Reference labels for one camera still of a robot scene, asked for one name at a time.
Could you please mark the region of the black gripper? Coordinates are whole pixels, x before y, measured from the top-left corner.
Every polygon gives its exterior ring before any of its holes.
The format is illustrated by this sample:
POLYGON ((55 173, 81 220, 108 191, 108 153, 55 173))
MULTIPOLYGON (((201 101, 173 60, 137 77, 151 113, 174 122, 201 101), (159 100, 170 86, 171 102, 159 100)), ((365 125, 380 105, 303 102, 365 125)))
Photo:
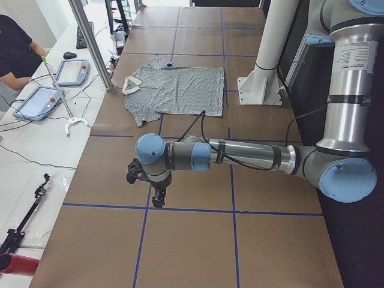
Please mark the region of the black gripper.
POLYGON ((152 198, 152 204, 155 208, 162 208, 165 205, 166 189, 172 183, 172 177, 168 176, 160 182, 152 182, 155 189, 155 196, 152 198))

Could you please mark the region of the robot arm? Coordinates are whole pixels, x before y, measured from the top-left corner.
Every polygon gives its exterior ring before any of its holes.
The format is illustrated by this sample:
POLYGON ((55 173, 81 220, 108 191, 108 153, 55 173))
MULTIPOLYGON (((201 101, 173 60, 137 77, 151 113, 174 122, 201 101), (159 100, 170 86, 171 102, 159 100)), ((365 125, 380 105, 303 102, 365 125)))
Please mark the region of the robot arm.
POLYGON ((338 202, 363 199, 377 184, 364 133, 382 37, 382 1, 311 1, 307 44, 334 46, 322 140, 314 146, 279 147, 194 135, 167 142, 149 133, 136 142, 127 181, 150 183, 152 203, 160 208, 173 171, 206 171, 211 163, 229 163, 298 176, 338 202))

